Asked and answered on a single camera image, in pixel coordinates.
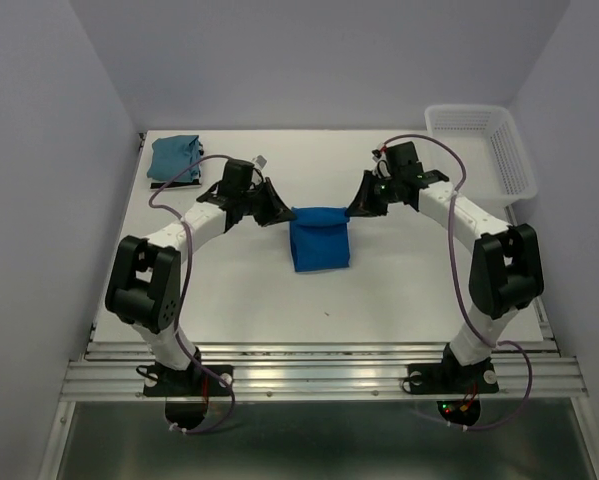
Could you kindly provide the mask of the aluminium mounting rail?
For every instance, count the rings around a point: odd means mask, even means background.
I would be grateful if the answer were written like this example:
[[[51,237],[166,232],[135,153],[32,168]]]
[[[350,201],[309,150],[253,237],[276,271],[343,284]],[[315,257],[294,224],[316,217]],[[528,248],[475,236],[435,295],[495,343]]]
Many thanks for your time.
[[[411,363],[438,362],[439,343],[203,344],[209,366],[230,365],[241,402],[391,401],[405,399],[400,381]],[[531,396],[585,397],[579,364],[559,353],[553,341],[526,346],[533,369],[511,349],[493,356],[501,399],[522,397],[529,377]],[[142,401],[143,381],[135,369],[152,357],[137,343],[97,343],[69,364],[63,401]]]

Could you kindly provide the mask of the black white striped tank top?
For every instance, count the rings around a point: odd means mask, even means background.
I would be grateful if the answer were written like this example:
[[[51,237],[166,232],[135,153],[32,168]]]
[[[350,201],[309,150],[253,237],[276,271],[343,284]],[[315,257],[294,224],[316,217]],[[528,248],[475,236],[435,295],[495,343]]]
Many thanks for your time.
[[[192,189],[198,189],[202,186],[202,184],[199,181],[193,181],[193,182],[172,182],[170,184],[168,184],[167,182],[151,182],[150,183],[150,187],[149,189],[151,191],[157,191],[160,189],[188,189],[188,188],[192,188]]]

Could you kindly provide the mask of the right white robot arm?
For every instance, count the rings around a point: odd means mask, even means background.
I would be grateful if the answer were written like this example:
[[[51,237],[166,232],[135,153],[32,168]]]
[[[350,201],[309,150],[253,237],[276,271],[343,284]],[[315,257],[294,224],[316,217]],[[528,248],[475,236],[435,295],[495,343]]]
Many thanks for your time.
[[[462,192],[467,180],[464,165],[458,182],[424,169],[414,144],[417,138],[399,135],[373,150],[375,166],[364,171],[346,214],[380,217],[390,205],[401,203],[446,230],[451,260],[457,244],[469,251],[470,299],[455,294],[464,324],[449,344],[452,358],[439,366],[442,384],[461,390],[474,380],[474,365],[500,345],[510,321],[543,293],[538,238],[531,226],[512,225],[467,198]]]

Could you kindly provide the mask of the blue tank top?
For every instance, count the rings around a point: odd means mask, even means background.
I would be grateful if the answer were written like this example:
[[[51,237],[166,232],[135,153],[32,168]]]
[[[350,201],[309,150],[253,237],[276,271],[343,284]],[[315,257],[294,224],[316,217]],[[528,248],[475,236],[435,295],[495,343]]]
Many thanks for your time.
[[[309,273],[348,268],[349,217],[342,207],[292,208],[289,242],[294,270]]]

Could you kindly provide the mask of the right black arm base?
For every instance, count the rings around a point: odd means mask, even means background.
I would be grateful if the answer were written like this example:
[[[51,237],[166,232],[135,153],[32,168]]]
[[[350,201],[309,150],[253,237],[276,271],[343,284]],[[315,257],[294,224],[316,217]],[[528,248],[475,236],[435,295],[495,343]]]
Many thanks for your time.
[[[437,362],[410,363],[401,389],[411,395],[438,395],[437,409],[451,425],[474,427],[481,416],[480,394],[499,392],[490,357],[472,365],[461,365],[446,346]]]

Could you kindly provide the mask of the white plastic basket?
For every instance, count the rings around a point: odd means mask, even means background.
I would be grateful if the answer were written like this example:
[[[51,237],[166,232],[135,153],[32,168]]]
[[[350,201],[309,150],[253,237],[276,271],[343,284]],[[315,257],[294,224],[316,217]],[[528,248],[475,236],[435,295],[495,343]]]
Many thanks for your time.
[[[535,175],[510,112],[492,105],[432,105],[424,112],[428,135],[463,161],[460,191],[494,213],[538,193]]]

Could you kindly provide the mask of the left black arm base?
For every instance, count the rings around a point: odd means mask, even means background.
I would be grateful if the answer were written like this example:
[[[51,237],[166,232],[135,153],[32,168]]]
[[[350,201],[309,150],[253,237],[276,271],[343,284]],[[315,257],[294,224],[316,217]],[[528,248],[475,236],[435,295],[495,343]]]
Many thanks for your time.
[[[183,371],[153,363],[139,365],[135,371],[144,381],[142,394],[165,401],[164,416],[171,431],[184,435],[210,433],[232,413],[234,400],[229,389],[234,373],[232,365],[214,365],[203,370],[191,363]],[[212,414],[212,398],[228,398],[228,412]]]

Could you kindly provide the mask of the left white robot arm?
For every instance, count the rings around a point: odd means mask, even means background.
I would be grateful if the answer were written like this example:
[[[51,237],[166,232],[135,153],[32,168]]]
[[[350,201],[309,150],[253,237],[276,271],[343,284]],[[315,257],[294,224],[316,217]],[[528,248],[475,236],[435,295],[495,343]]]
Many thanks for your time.
[[[158,204],[163,190],[154,192],[149,207],[170,213],[174,221],[146,237],[128,235],[120,240],[104,298],[105,308],[139,333],[156,363],[168,369],[167,382],[181,394],[200,386],[205,369],[179,326],[193,254],[245,217],[261,227],[296,219],[263,175],[263,157],[221,158],[222,177],[186,212]]]

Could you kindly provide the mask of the teal tank top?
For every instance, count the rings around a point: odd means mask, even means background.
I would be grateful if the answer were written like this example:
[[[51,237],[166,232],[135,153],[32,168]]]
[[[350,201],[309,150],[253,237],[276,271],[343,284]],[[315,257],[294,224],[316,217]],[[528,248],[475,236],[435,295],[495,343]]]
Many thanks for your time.
[[[185,167],[197,162],[203,153],[198,135],[176,135],[152,143],[152,159],[147,177],[165,183]]]

